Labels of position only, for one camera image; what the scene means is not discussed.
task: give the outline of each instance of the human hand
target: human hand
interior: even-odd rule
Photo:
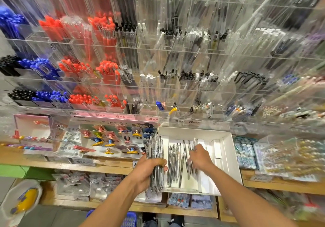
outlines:
[[[193,165],[205,174],[208,169],[214,166],[209,152],[200,143],[195,146],[194,151],[189,151],[189,158],[193,161]]]
[[[153,168],[156,166],[163,166],[164,171],[167,171],[167,160],[162,158],[147,159],[146,155],[143,155],[133,171],[127,176],[132,183],[135,184],[136,195],[149,188],[151,175]]]

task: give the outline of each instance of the white box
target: white box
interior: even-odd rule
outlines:
[[[168,160],[168,145],[181,143],[183,153],[183,140],[193,141],[194,138],[201,143],[209,152],[212,162],[226,172],[233,179],[242,184],[242,176],[237,163],[236,152],[232,136],[230,132],[210,131],[186,128],[159,127],[159,135],[164,143],[164,158]],[[220,196],[220,192],[211,178],[203,172],[198,172],[198,178],[191,175],[188,179],[186,167],[183,168],[183,176],[181,188],[178,188],[178,182],[172,183],[171,187],[167,187],[167,172],[164,174],[164,191],[180,192],[180,193],[200,193],[207,195]]]

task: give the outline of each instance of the shoe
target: shoe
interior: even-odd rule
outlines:
[[[172,220],[169,222],[169,225],[172,223],[178,224],[180,227],[184,227],[184,215],[172,215]]]
[[[151,212],[143,212],[142,213],[142,224],[144,226],[145,223],[149,221],[155,221],[158,225],[158,219],[156,219],[156,213],[151,213]]]

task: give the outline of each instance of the blue basket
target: blue basket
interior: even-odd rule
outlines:
[[[88,217],[94,210],[90,210],[87,213]],[[136,213],[135,212],[128,212],[126,214],[126,217],[123,220],[123,223],[121,225],[121,227],[136,227]]]

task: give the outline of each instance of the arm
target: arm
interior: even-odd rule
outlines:
[[[134,170],[79,227],[120,227],[136,196],[149,187],[153,168],[166,163],[165,159],[142,156]]]
[[[197,144],[195,148],[195,151],[190,151],[190,159],[198,169],[213,180],[241,227],[296,226],[262,197],[216,167],[210,159],[209,152],[201,144]]]

